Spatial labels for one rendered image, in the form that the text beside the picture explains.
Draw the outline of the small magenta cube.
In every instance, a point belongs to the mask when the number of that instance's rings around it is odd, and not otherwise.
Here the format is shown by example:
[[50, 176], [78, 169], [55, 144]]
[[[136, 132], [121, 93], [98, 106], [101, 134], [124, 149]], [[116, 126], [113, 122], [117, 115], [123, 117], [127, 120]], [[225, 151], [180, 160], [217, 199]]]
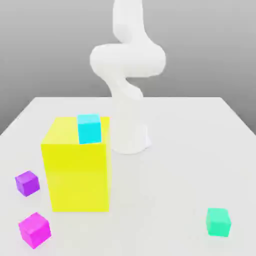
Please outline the small magenta cube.
[[35, 249], [52, 236], [50, 223], [38, 212], [18, 224], [22, 239]]

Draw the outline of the small purple cube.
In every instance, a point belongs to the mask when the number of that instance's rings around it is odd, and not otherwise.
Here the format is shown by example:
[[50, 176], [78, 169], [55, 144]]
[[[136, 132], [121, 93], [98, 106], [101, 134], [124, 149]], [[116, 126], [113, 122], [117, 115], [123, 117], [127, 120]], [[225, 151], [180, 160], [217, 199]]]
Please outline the small purple cube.
[[25, 197], [40, 189], [39, 178], [30, 170], [15, 177], [17, 190]]

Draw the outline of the small green cube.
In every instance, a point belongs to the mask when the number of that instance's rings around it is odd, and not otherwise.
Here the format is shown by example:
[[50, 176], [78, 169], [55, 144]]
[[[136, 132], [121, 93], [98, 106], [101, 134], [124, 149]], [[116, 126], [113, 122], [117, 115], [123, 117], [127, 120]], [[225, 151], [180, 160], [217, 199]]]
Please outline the small green cube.
[[228, 237], [231, 229], [229, 212], [225, 208], [208, 208], [206, 228], [210, 236]]

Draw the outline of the small cyan cube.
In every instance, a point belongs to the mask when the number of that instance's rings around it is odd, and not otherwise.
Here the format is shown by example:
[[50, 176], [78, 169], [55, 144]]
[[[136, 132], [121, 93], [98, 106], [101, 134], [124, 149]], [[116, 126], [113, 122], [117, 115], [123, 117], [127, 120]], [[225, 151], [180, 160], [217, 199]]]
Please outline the small cyan cube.
[[102, 141], [101, 119], [98, 114], [78, 115], [77, 128], [80, 144], [100, 143]]

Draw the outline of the large yellow box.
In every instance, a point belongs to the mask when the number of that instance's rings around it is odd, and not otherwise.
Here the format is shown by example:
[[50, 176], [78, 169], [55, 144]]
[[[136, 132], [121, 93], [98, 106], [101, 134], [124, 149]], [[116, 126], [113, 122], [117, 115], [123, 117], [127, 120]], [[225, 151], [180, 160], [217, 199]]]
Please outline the large yellow box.
[[53, 212], [108, 212], [112, 163], [110, 119], [101, 117], [101, 142], [80, 144], [76, 117], [57, 117], [41, 142]]

